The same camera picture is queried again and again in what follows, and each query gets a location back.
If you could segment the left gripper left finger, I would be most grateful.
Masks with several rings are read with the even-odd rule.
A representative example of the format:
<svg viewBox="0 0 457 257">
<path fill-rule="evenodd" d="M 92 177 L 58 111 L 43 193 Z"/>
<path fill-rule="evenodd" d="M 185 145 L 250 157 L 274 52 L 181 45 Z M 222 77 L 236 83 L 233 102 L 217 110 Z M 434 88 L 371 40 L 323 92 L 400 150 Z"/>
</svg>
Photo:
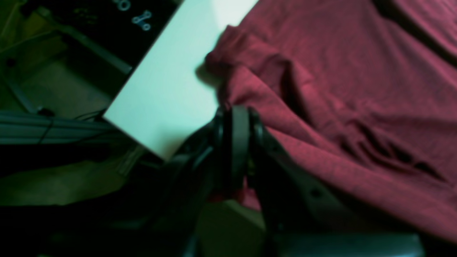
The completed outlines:
<svg viewBox="0 0 457 257">
<path fill-rule="evenodd" d="M 240 189 L 240 107 L 214 119 L 156 172 L 139 174 L 93 223 L 54 235 L 55 257 L 197 257 L 195 227 L 212 197 Z"/>
</svg>

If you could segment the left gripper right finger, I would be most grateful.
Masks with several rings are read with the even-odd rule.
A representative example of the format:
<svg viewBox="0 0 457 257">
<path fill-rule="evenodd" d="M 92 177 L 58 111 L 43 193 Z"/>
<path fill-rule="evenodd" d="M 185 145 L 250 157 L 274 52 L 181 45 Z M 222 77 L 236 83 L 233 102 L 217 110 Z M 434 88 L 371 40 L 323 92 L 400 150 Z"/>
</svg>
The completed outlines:
<svg viewBox="0 0 457 257">
<path fill-rule="evenodd" d="M 302 170 L 252 108 L 239 107 L 240 153 L 261 205 L 265 257 L 424 257 L 419 236 L 386 232 Z"/>
</svg>

